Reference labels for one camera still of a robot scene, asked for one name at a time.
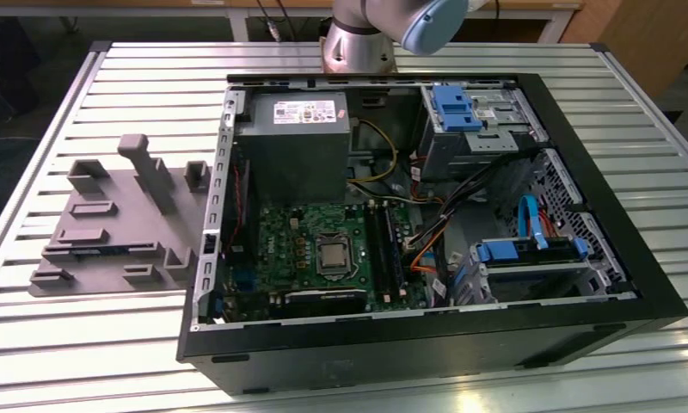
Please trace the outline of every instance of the orange wire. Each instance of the orange wire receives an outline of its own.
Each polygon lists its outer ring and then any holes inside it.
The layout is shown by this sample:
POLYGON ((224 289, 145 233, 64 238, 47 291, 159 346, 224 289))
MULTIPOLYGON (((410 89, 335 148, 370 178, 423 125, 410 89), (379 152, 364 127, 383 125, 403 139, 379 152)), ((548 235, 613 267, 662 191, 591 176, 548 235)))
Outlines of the orange wire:
MULTIPOLYGON (((428 198, 420 198, 420 197, 418 196, 418 193, 415 192, 415 189, 416 189, 416 188, 418 188, 418 181, 414 181, 414 185, 411 185, 411 198, 412 198, 414 200, 428 200, 428 198)), ((442 200, 438 196, 435 196, 432 199, 434 199, 434 200, 436 200, 436 202, 438 202, 439 204, 443 204, 443 203, 444 203, 444 200, 442 200)))
POLYGON ((551 235, 552 237, 558 237, 559 232, 555 230, 554 222, 548 218, 548 214, 546 213, 546 211, 540 211, 540 218, 543 218, 544 220, 546 231, 548 232, 548 235, 551 235))
POLYGON ((439 230, 439 232, 436 232, 434 234, 434 236, 431 237, 431 240, 423 247, 422 252, 419 253, 418 257, 415 257, 414 262, 411 262, 411 271, 415 271, 415 268, 418 267, 418 262, 422 260, 423 256, 426 255, 426 251, 428 251, 428 249, 431 248, 431 246, 434 245, 434 243, 436 242, 436 240, 439 239, 439 237, 442 236, 442 234, 444 233, 446 230, 447 230, 447 226, 444 225, 444 227, 439 230))

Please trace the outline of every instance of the ventilation grille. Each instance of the ventilation grille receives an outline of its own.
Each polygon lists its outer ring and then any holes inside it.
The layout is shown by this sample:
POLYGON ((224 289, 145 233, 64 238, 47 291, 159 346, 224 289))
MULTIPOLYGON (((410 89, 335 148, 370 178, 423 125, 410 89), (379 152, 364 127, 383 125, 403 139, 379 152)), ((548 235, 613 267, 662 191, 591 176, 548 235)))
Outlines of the ventilation grille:
POLYGON ((583 200, 554 150, 547 150, 532 162, 520 161, 520 165, 515 164, 514 168, 504 168, 495 182, 502 183, 492 185, 490 192, 496 205, 498 222, 504 224, 504 236, 518 237, 518 203, 526 193, 532 193, 559 226, 559 234, 582 237, 591 247, 591 259, 605 263, 611 281, 625 280, 593 215, 567 210, 571 204, 580 204, 583 200))

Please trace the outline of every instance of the floor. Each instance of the floor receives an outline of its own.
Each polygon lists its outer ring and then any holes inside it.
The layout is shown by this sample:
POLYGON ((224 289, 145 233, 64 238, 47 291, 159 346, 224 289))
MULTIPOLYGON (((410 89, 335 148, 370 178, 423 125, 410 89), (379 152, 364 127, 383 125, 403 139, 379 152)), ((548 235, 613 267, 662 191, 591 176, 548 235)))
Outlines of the floor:
MULTIPOLYGON (((23 170, 53 118, 56 108, 69 88, 77 68, 95 40, 116 41, 230 41, 232 31, 222 18, 80 19, 79 32, 67 34, 57 18, 21 19, 23 27, 44 60, 31 73, 31 80, 41 97, 36 110, 9 123, 0 123, 0 213, 23 170)), ((303 40, 315 41, 319 35, 318 19, 295 19, 303 40)), ((282 32, 288 36, 284 25, 282 32)), ((252 40, 270 41, 263 23, 251 22, 252 40)), ((663 110, 683 110, 677 126, 688 139, 688 71, 658 100, 663 110)))

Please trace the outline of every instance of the green circuit board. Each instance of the green circuit board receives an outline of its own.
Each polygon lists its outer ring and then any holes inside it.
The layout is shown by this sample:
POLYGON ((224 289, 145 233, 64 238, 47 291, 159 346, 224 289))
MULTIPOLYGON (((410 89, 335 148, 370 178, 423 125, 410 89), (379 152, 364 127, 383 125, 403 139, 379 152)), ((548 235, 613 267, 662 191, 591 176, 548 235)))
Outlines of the green circuit board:
MULTIPOLYGON (((391 204, 390 212, 398 235, 410 236, 412 228, 406 205, 391 204)), ((282 290, 351 287, 368 292, 370 311, 423 308, 426 297, 422 283, 406 285, 404 299, 384 303, 376 296, 364 214, 363 205, 264 207, 260 212, 256 290, 275 293, 282 290), (322 234, 344 234, 350 240, 352 271, 340 280, 327 279, 316 269, 316 237, 322 234)))

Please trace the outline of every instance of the metal work surface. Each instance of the metal work surface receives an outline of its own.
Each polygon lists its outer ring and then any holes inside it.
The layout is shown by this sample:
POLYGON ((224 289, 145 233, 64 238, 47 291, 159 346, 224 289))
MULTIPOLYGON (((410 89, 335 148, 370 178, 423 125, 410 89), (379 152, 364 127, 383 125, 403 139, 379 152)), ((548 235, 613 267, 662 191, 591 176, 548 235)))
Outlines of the metal work surface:
MULTIPOLYGON (((688 305, 688 145, 610 54, 589 46, 448 46, 400 72, 534 72, 688 305)), ((29 276, 80 158, 131 169, 119 135, 144 133, 170 168, 214 159, 230 73, 319 72, 318 44, 115 44, 87 58, 0 219, 0 408, 135 411, 688 412, 688 318, 531 372, 230 398, 176 363, 184 292, 36 299, 29 276)))

